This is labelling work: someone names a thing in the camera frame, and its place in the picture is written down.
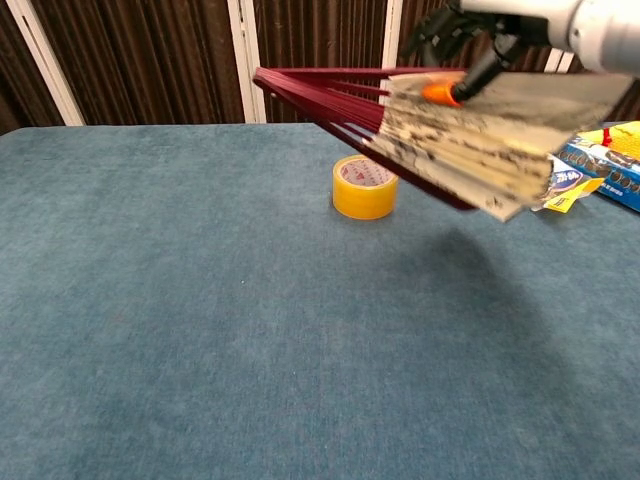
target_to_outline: brown curtain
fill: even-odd
[[[580,59],[574,56],[569,66],[569,72],[581,73],[586,71]],[[607,120],[610,122],[640,120],[640,80],[633,82]]]
[[[402,23],[400,26],[400,48],[402,50],[405,42],[409,39],[414,27],[428,13],[445,5],[447,0],[404,0],[402,4]],[[445,67],[468,68],[491,46],[491,39],[488,35],[482,34],[477,38],[467,42],[462,51],[451,61],[444,64]],[[512,71],[519,72],[540,72],[549,58],[551,48],[530,48],[512,67]],[[400,66],[415,66],[417,58],[412,55],[410,59],[398,58]]]
[[[243,122],[225,0],[32,0],[88,124]]]
[[[386,0],[254,0],[260,63],[265,67],[382,65]],[[270,122],[304,120],[266,98]]]
[[[9,7],[0,1],[0,135],[63,124]]]

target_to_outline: red object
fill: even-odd
[[[613,142],[611,138],[611,132],[609,131],[609,127],[605,127],[602,131],[602,145],[608,147]]]
[[[382,123],[384,106],[377,98],[388,96],[389,92],[361,83],[429,71],[442,69],[258,68],[253,81],[265,92],[288,103],[301,115],[398,177],[459,210],[475,210],[472,205],[371,150],[364,143],[378,132]]]

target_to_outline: white wall trim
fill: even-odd
[[[395,68],[397,66],[403,1],[404,0],[387,0],[387,16],[384,24],[381,68]],[[388,82],[386,80],[380,82],[380,88],[388,88]],[[384,104],[387,98],[388,97],[381,96],[379,99],[380,103]]]
[[[260,66],[258,32],[253,8],[253,0],[227,0],[245,122],[266,123],[264,95],[253,83],[253,75]]]
[[[559,48],[552,48],[549,52],[549,58],[547,59],[547,64],[544,67],[544,71],[546,73],[553,73],[558,71],[558,66],[560,65],[562,55],[564,55],[564,52],[562,50],[560,50]]]
[[[569,67],[571,66],[571,62],[573,61],[573,57],[575,55],[573,53],[565,52],[562,55],[562,59],[560,60],[560,64],[558,65],[558,72],[567,73],[569,71]]]
[[[65,125],[85,125],[69,84],[30,0],[6,0]]]

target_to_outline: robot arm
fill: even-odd
[[[640,76],[640,0],[453,0],[418,25],[409,50],[423,63],[455,55],[489,31],[493,48],[451,92],[456,102],[479,93],[529,46],[575,53],[585,68]]]

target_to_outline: yellow label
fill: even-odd
[[[576,200],[595,192],[604,182],[604,178],[592,178],[569,191],[553,197],[545,203],[545,208],[554,212],[567,213]]]

